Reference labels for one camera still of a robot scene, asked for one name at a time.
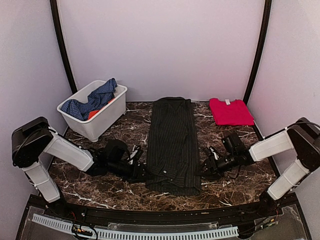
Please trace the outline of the black striped garment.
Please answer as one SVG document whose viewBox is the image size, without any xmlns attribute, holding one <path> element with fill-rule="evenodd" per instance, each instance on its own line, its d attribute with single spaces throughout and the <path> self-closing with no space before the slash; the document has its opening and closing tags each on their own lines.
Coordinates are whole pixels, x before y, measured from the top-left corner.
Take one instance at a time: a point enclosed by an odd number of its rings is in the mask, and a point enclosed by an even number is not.
<svg viewBox="0 0 320 240">
<path fill-rule="evenodd" d="M 175 196 L 201 193 L 200 163 L 194 108 L 190 99 L 164 97 L 152 105 L 146 167 L 147 189 Z"/>
</svg>

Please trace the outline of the red t-shirt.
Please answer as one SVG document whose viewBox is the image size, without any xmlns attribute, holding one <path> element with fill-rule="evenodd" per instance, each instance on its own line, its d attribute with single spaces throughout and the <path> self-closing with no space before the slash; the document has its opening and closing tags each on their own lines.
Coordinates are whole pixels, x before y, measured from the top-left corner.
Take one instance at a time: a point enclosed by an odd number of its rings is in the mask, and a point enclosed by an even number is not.
<svg viewBox="0 0 320 240">
<path fill-rule="evenodd" d="M 254 118 L 242 100 L 221 101 L 218 98 L 211 98 L 209 107 L 215 123 L 219 126 L 254 125 Z"/>
</svg>

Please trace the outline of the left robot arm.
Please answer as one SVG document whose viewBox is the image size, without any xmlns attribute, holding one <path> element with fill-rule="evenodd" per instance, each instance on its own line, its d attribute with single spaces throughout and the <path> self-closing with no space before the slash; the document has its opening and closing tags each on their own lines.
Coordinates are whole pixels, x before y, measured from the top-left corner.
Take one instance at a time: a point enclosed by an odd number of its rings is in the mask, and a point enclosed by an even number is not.
<svg viewBox="0 0 320 240">
<path fill-rule="evenodd" d="M 42 154 L 63 160 L 89 176 L 111 173 L 128 183 L 144 182 L 151 177 L 146 165 L 140 162 L 140 146 L 130 152 L 126 143 L 111 139 L 99 149 L 83 148 L 63 137 L 42 116 L 12 132 L 11 149 L 13 166 L 22 169 L 60 218 L 67 218 L 71 208 L 62 200 L 61 190 L 40 161 Z"/>
</svg>

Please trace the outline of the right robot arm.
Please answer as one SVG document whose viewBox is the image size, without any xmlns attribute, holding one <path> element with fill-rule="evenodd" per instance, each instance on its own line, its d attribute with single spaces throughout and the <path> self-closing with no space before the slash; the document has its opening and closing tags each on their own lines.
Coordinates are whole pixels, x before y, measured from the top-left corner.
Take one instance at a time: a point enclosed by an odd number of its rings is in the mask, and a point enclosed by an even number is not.
<svg viewBox="0 0 320 240">
<path fill-rule="evenodd" d="M 261 194 L 263 200 L 255 205 L 255 213 L 260 217 L 266 217 L 274 210 L 274 201 L 298 187 L 320 167 L 320 126 L 305 117 L 263 137 L 250 147 L 246 147 L 236 133 L 221 141 L 227 154 L 221 155 L 214 147 L 206 147 L 207 158 L 198 167 L 198 176 L 220 179 L 235 167 L 250 166 L 273 157 L 291 157 L 291 162 Z"/>
</svg>

